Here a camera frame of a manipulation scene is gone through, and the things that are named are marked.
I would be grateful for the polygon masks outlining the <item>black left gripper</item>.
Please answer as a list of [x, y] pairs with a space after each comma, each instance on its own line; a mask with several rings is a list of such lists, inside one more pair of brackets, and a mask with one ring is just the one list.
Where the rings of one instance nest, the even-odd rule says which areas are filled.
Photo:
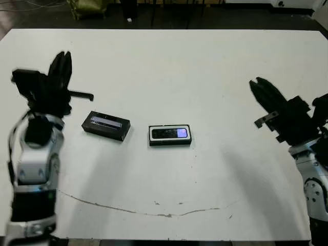
[[72, 58], [68, 51], [59, 52], [49, 67], [48, 77], [33, 83], [28, 92], [28, 106], [37, 113], [50, 114], [60, 118], [71, 113], [71, 98], [94, 100], [88, 92], [69, 90], [72, 74]]

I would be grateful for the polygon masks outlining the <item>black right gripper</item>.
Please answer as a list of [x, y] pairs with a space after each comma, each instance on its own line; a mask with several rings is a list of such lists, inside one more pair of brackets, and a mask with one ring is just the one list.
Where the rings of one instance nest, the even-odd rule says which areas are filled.
[[267, 115], [257, 119], [254, 124], [261, 128], [267, 125], [271, 131], [278, 133], [279, 143], [286, 142], [289, 146], [319, 137], [318, 126], [308, 115], [308, 104], [296, 96], [290, 100], [268, 80], [257, 77], [250, 81], [250, 88], [257, 102], [267, 111]]

